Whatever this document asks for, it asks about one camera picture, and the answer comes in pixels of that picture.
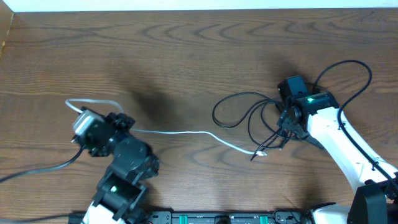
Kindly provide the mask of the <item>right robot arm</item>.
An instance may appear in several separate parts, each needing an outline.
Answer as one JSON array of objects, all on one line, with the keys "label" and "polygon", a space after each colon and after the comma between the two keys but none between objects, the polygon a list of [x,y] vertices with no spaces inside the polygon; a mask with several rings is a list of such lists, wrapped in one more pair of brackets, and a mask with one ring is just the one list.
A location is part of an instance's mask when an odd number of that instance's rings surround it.
[{"label": "right robot arm", "polygon": [[302,77],[277,86],[283,102],[278,126],[324,148],[353,189],[349,207],[324,203],[301,217],[302,223],[397,223],[397,168],[356,132],[327,92],[311,93]]}]

